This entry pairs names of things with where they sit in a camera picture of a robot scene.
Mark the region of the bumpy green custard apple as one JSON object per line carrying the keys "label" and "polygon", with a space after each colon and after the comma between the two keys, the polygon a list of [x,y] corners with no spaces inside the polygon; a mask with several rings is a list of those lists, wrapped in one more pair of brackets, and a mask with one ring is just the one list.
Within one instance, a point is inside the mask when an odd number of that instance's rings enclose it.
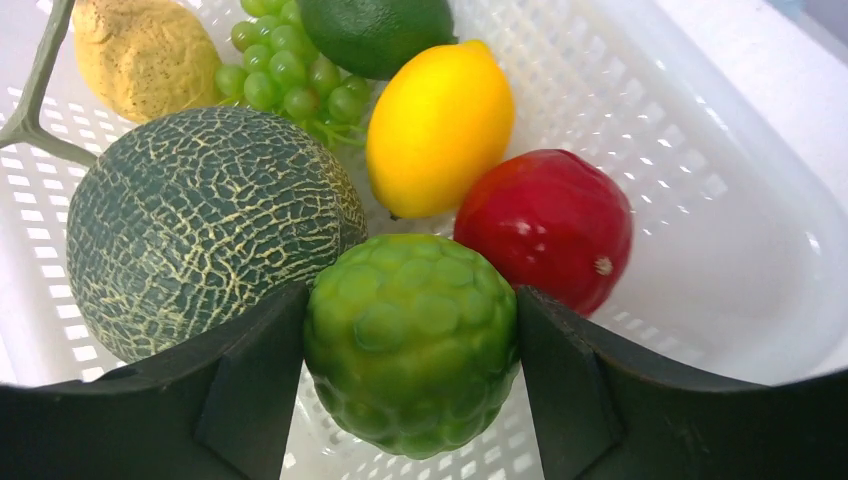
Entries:
{"label": "bumpy green custard apple", "polygon": [[375,236],[316,277],[304,354],[342,430],[427,459],[468,444],[508,397],[519,369],[516,294],[449,238]]}

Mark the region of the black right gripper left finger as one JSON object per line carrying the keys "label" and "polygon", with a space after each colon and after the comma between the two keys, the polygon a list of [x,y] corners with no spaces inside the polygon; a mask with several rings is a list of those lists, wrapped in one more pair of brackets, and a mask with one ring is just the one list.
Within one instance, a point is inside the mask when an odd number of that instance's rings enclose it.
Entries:
{"label": "black right gripper left finger", "polygon": [[5,479],[276,479],[303,361],[308,292],[91,382],[1,389]]}

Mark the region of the red fake apple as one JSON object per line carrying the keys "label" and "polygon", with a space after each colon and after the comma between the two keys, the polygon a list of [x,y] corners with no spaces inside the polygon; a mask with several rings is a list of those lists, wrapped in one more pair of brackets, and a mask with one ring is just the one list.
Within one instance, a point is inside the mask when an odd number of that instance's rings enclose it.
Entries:
{"label": "red fake apple", "polygon": [[562,149],[491,169],[466,195],[453,229],[455,241],[514,288],[534,287],[584,317],[622,277],[633,236],[632,208],[617,183]]}

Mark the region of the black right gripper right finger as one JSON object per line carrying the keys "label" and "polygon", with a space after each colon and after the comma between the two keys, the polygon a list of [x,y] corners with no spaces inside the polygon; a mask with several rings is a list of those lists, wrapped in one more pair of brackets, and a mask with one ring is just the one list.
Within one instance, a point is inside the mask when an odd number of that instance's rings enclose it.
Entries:
{"label": "black right gripper right finger", "polygon": [[843,479],[847,374],[764,386],[657,354],[540,291],[519,349],[548,479]]}

